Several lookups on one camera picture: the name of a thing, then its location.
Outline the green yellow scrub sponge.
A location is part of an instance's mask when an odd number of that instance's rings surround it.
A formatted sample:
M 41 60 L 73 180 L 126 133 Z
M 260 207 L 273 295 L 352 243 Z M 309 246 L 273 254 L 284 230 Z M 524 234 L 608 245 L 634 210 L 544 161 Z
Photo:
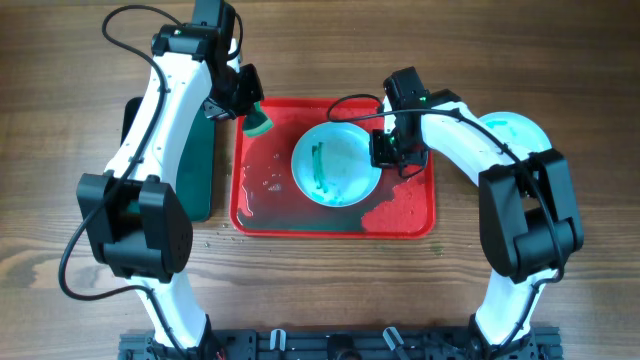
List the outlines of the green yellow scrub sponge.
M 259 102 L 253 104 L 252 108 L 244 116 L 244 120 L 242 122 L 242 131 L 250 138 L 261 136 L 268 132 L 272 127 L 272 120 L 261 109 Z

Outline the small white plate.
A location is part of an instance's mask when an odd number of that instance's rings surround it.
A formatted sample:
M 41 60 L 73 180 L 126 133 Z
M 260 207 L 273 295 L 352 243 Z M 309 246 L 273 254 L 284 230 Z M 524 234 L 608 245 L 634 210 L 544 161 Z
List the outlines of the small white plate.
M 493 112 L 479 118 L 505 142 L 524 146 L 533 152 L 552 148 L 546 133 L 529 118 L 514 112 Z

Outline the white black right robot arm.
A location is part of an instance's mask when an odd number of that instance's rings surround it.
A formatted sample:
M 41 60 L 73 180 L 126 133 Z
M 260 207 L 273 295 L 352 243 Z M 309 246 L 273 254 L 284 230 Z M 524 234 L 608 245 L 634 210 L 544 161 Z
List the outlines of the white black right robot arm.
M 584 243 L 567 160 L 533 121 L 510 113 L 477 117 L 449 90 L 389 90 L 377 114 L 388 164 L 419 144 L 477 186 L 480 242 L 492 272 L 471 329 L 487 356 L 521 345 L 542 291 L 563 280 Z

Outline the red plastic tray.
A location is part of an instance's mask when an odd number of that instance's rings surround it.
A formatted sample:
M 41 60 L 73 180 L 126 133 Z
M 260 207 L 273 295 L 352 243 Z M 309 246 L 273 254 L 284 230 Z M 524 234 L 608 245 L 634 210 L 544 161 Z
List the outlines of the red plastic tray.
M 363 201 L 335 208 L 308 198 L 295 184 L 292 154 L 302 135 L 326 120 L 327 98 L 268 98 L 262 111 L 273 123 L 256 137 L 236 131 L 230 220 L 248 235 L 289 238 L 414 239 L 436 221 L 434 164 L 403 179 L 394 169 Z

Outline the black tub with green water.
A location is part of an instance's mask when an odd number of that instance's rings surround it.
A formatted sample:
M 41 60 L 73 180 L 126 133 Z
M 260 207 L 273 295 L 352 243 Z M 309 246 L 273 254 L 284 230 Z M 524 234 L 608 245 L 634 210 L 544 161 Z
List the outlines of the black tub with green water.
M 126 137 L 133 126 L 142 101 L 143 97 L 134 97 L 125 106 L 121 145 L 127 143 Z M 200 107 L 183 146 L 174 187 L 182 207 L 192 222 L 204 222 L 211 216 L 215 131 L 216 124 L 205 116 L 203 108 Z M 156 137 L 153 135 L 149 141 L 150 145 L 155 145 L 153 154 L 164 155 L 166 141 L 157 142 Z

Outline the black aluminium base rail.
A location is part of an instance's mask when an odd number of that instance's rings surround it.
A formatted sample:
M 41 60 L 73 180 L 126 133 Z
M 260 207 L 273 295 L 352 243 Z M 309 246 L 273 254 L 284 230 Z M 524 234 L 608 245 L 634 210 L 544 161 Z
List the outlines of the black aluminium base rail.
M 205 335 L 214 350 L 187 350 L 189 359 L 324 360 L 324 359 L 484 359 L 481 341 L 465 327 L 425 330 L 303 332 L 274 329 L 217 330 Z M 538 327 L 514 342 L 496 359 L 562 360 L 559 329 Z M 117 359 L 184 359 L 154 340 L 153 331 L 121 335 Z

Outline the large white plate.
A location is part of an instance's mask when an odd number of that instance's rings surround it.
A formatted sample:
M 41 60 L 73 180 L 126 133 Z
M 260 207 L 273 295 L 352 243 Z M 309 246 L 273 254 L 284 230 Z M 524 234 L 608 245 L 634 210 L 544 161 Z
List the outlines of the large white plate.
M 371 164 L 370 134 L 352 123 L 325 122 L 296 143 L 291 171 L 299 190 L 333 208 L 355 205 L 377 187 L 382 170 Z

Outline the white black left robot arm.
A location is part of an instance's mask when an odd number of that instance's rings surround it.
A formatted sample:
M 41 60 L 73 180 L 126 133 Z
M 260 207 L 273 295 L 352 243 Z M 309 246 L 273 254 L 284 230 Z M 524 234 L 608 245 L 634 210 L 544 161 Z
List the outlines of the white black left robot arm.
M 163 26 L 119 150 L 103 173 L 85 174 L 77 186 L 83 221 L 70 242 L 87 234 L 96 261 L 138 294 L 154 325 L 150 346 L 166 359 L 221 353 L 185 271 L 193 227 L 175 187 L 198 115 L 234 119 L 263 98 L 257 71 L 240 65 L 239 50 L 232 26 Z

